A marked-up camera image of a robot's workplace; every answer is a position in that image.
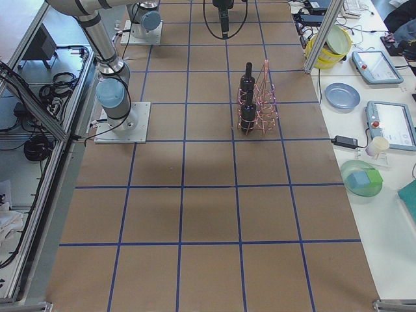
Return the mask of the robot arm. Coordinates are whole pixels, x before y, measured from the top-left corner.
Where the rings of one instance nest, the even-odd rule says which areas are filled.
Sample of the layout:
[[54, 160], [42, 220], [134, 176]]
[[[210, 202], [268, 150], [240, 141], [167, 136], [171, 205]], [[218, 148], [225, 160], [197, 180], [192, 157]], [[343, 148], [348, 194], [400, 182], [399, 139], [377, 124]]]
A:
[[114, 131], [134, 129], [137, 117], [128, 92], [130, 70], [113, 46], [102, 23], [99, 9], [110, 9], [133, 1], [48, 1], [56, 11], [76, 19], [96, 55], [100, 82], [96, 97]]
[[161, 23], [158, 1], [139, 1], [126, 6], [131, 22], [131, 34], [135, 38], [144, 38]]

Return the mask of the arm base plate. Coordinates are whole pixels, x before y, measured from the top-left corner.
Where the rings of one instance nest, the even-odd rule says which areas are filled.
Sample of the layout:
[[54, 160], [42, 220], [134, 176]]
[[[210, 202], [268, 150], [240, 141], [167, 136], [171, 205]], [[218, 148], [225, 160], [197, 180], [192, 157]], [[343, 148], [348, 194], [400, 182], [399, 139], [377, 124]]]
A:
[[108, 120], [104, 109], [101, 110], [101, 119], [105, 119], [97, 126], [96, 144], [145, 144], [150, 120], [150, 102], [132, 102], [131, 111], [126, 121], [118, 127], [122, 120]]
[[152, 30], [147, 31], [139, 24], [133, 25], [133, 32], [130, 33], [131, 21], [127, 20], [124, 26], [125, 32], [122, 34], [120, 43], [124, 46], [127, 44], [134, 46], [158, 46], [161, 43], [161, 34], [163, 29], [163, 21], [159, 26]]

